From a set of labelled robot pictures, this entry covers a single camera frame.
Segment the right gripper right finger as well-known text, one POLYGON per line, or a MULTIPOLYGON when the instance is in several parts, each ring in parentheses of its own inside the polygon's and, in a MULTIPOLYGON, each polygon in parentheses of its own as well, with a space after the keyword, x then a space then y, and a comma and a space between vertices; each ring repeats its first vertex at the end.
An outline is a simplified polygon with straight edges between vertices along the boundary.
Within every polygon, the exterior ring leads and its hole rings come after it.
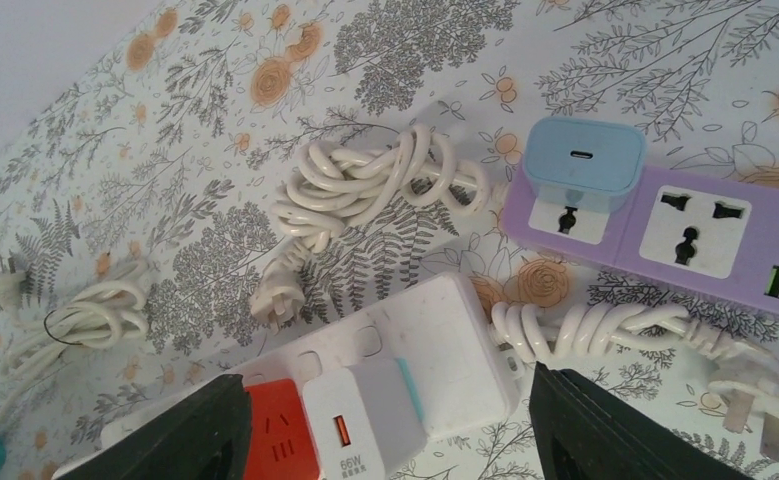
POLYGON ((746 479, 572 369, 535 366, 529 414, 546 479, 746 479))

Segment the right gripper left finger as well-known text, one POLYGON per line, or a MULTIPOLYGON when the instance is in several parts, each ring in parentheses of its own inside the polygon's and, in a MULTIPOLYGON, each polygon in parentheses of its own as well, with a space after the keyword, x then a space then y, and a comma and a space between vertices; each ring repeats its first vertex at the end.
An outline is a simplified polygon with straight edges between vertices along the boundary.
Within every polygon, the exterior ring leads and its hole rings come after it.
POLYGON ((59 479, 241 479, 252 437, 242 377, 220 375, 59 479))

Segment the red cube socket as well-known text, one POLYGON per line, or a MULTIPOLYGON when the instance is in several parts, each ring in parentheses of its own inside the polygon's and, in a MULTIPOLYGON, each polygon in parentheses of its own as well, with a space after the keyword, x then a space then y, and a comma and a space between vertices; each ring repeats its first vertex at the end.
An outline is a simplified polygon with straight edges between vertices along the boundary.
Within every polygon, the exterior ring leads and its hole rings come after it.
POLYGON ((317 480, 320 468, 296 384, 247 386, 252 402, 245 480, 317 480))

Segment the white charger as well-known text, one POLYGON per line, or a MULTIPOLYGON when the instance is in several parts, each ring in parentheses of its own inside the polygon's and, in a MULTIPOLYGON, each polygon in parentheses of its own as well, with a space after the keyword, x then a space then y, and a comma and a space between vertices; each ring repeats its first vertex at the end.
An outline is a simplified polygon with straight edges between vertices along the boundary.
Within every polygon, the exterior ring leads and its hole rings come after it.
POLYGON ((323 373, 306 382, 302 398, 324 479, 388 479, 427 444, 394 359, 323 373))

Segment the pale blue small charger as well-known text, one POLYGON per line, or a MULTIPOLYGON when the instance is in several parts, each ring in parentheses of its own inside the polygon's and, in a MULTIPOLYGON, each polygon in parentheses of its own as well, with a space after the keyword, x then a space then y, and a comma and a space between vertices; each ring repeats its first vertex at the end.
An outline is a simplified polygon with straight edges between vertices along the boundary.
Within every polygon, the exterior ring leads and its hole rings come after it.
POLYGON ((522 170, 540 200, 613 213, 640 180, 646 152, 632 126, 552 116, 531 128, 522 170))

